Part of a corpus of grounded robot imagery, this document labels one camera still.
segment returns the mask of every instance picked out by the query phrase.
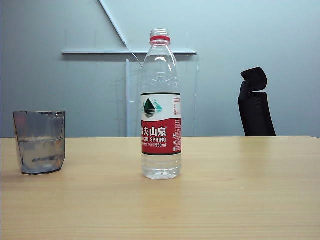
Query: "red label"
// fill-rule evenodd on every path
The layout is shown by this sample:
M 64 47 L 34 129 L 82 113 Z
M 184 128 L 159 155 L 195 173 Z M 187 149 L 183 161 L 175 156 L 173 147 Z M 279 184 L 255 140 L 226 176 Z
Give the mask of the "red label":
M 181 118 L 142 121 L 142 153 L 172 155 L 181 153 Z

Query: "mountain logo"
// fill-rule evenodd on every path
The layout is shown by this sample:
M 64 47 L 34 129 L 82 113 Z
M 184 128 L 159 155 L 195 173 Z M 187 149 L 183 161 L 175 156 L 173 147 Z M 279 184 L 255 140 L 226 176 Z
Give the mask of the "mountain logo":
M 162 107 L 157 102 L 157 100 L 154 100 L 153 103 L 148 98 L 145 103 L 143 103 L 142 106 L 143 113 L 147 118 L 151 118 L 155 115 L 155 113 L 161 113 Z

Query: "bottle label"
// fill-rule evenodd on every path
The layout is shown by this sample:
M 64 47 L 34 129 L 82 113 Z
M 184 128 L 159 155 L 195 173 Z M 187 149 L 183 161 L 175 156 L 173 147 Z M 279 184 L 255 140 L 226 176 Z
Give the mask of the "bottle label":
M 141 144 L 146 155 L 181 153 L 181 95 L 141 94 Z

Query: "chair backrest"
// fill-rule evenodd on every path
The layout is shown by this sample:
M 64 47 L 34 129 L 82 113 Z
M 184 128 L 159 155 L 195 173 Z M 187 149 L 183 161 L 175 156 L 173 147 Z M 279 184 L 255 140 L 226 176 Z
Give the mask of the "chair backrest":
M 260 91 L 267 86 L 267 76 L 260 67 L 241 73 L 244 82 L 238 98 L 241 121 L 246 136 L 276 136 L 268 97 Z

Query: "headrest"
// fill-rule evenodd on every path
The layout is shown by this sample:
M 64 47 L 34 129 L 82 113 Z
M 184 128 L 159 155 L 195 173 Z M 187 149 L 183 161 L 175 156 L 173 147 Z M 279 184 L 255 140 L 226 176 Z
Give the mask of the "headrest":
M 267 76 L 261 67 L 255 67 L 243 71 L 241 76 L 248 83 L 248 92 L 261 91 L 267 86 Z

